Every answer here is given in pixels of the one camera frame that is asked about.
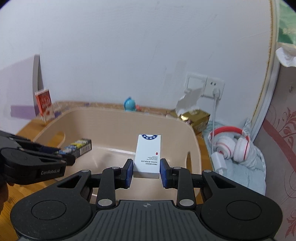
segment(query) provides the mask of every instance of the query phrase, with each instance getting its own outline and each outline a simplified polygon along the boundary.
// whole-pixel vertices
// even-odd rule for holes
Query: beige plastic basket
[[[134,160],[139,134],[160,134],[161,158],[166,158],[171,167],[186,167],[190,153],[191,167],[188,168],[192,173],[201,173],[200,149],[194,131],[174,118],[96,107],[75,108],[52,121],[34,141],[46,145],[58,132],[65,134],[59,147],[80,138],[92,140],[92,150],[67,167],[64,177],[82,169],[96,174],[108,167],[123,167],[128,158]],[[96,194],[94,190],[92,203]],[[175,189],[162,187],[161,178],[133,178],[129,189],[116,190],[116,199],[176,201],[176,194]]]

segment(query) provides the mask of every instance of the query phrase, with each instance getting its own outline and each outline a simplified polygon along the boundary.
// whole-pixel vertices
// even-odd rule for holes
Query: barcode
[[[88,144],[82,148],[80,148],[80,155],[83,155],[85,152],[88,152],[91,149],[91,144]]]

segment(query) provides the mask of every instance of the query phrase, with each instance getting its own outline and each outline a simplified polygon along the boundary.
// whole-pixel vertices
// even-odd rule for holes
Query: crosshair logo
[[[142,135],[142,137],[146,140],[154,140],[157,135]]]
[[[151,204],[146,202],[145,204],[143,204],[143,206],[144,206],[144,207],[150,207]]]

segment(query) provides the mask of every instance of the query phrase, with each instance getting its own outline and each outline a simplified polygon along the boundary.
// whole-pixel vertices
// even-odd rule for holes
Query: power socket
[[[205,84],[205,90],[204,90],[203,96],[214,98],[213,90],[215,88],[218,88],[220,90],[220,96],[218,99],[220,100],[223,93],[224,85],[225,85],[225,82],[223,80],[219,78],[208,77]]]

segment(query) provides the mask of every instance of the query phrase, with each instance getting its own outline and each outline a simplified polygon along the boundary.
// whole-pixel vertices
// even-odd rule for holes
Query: ear cup
[[[233,160],[237,162],[244,161],[248,158],[250,143],[243,137],[239,138],[235,144]]]
[[[224,159],[233,157],[235,142],[232,138],[221,136],[216,142],[216,151],[223,154]]]

